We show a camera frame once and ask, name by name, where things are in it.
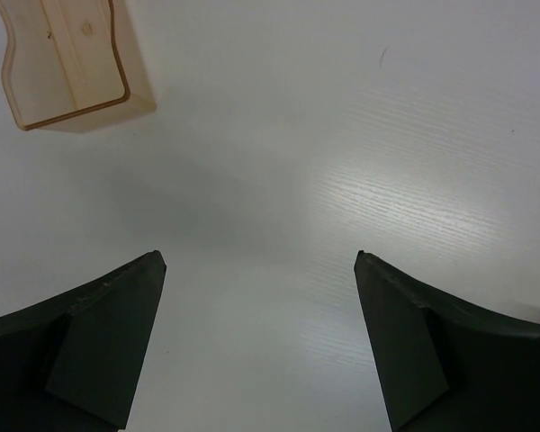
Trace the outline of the wooden block box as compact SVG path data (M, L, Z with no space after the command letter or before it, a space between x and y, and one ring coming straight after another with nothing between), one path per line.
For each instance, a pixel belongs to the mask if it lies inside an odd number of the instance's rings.
M84 133L157 104L124 1L0 1L6 100L23 131Z

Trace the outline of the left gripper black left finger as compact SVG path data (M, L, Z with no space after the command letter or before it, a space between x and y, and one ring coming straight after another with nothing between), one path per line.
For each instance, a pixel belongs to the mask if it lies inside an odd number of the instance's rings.
M0 317L0 431L124 430L166 273L155 250Z

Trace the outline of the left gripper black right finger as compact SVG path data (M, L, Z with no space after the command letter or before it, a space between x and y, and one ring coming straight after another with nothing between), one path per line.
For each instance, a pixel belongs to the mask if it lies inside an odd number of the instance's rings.
M359 252L355 279L394 431L540 431L540 324Z

